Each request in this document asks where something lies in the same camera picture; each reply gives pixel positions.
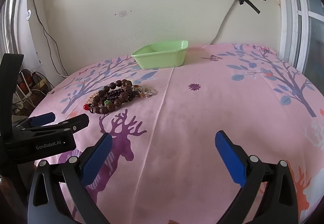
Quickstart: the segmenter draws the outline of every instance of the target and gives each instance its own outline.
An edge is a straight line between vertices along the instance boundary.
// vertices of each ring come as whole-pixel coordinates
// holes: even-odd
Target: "green bead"
[[[112,103],[112,102],[110,100],[105,100],[105,107],[107,107],[109,103]]]

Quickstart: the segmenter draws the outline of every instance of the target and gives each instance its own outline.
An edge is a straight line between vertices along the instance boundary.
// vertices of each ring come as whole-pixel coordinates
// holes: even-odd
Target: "orange deer print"
[[[309,207],[309,203],[306,200],[306,195],[303,194],[303,191],[309,186],[310,181],[312,180],[312,178],[310,178],[307,181],[307,171],[305,173],[302,172],[302,168],[299,166],[298,170],[299,170],[299,179],[296,180],[295,176],[294,176],[294,171],[291,168],[290,163],[287,161],[287,164],[289,166],[290,172],[291,172],[291,176],[293,177],[294,183],[295,183],[295,189],[296,189],[296,195],[297,195],[297,205],[298,205],[298,214],[299,214],[299,219],[300,219],[300,213],[303,210],[308,209]]]

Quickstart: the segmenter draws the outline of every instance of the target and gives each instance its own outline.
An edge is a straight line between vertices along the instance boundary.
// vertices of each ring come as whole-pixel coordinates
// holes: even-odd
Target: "beaded bracelet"
[[[123,103],[132,101],[135,97],[148,98],[156,94],[156,90],[133,85],[130,80],[117,80],[103,87],[103,90],[92,95],[83,109],[91,113],[107,114],[120,107]]]

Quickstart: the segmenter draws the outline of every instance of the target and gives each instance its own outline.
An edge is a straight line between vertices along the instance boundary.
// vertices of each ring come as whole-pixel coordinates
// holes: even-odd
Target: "purple flower print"
[[[189,89],[191,90],[199,90],[201,88],[201,86],[199,84],[190,84],[188,85]]]

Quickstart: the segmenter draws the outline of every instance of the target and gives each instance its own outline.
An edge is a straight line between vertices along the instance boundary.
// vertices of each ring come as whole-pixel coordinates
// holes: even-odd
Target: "pink tablecloth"
[[[94,92],[124,78],[158,94],[109,115],[83,110]],[[300,221],[312,213],[324,194],[323,109],[315,86],[268,48],[223,44],[189,49],[178,68],[141,70],[130,56],[84,67],[33,115],[53,111],[55,123],[85,112],[90,117],[89,126],[75,134],[77,149],[50,163],[80,155],[104,132],[113,136],[111,153],[87,187],[112,224],[215,224],[239,190],[215,148],[219,130],[263,162],[287,160]]]

